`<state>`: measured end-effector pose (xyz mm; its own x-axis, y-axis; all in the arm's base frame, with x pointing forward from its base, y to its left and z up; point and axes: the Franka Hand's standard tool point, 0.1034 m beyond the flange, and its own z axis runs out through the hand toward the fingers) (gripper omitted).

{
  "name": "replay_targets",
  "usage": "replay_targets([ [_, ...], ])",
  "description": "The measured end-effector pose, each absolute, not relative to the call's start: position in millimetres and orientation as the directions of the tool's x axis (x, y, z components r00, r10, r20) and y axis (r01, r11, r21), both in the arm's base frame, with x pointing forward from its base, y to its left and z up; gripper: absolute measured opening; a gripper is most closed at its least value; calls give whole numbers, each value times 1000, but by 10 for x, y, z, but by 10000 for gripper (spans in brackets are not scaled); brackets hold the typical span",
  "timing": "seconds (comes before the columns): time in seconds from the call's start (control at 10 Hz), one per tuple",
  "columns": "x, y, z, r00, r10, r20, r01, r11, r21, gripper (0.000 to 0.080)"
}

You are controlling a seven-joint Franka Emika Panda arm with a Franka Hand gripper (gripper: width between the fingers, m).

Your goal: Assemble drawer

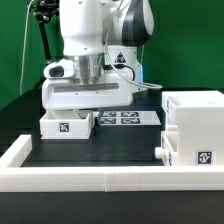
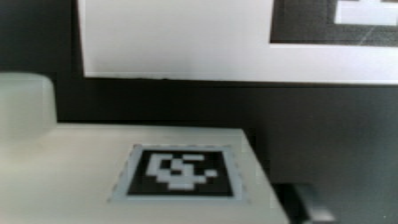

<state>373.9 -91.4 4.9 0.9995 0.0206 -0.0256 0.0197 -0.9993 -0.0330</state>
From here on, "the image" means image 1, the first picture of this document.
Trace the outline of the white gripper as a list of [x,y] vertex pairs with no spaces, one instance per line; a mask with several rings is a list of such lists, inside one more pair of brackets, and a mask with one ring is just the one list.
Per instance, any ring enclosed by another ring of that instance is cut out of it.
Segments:
[[[133,101],[127,81],[116,74],[102,75],[95,84],[76,85],[73,79],[47,79],[42,87],[42,104],[47,110],[88,109],[126,106]],[[86,111],[77,111],[86,119]]]

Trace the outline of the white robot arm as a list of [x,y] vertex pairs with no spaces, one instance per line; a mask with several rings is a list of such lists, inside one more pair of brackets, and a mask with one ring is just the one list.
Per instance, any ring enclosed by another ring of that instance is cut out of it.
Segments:
[[44,69],[46,111],[126,106],[133,101],[130,72],[110,65],[111,46],[139,47],[154,29],[148,0],[60,0],[63,58]]

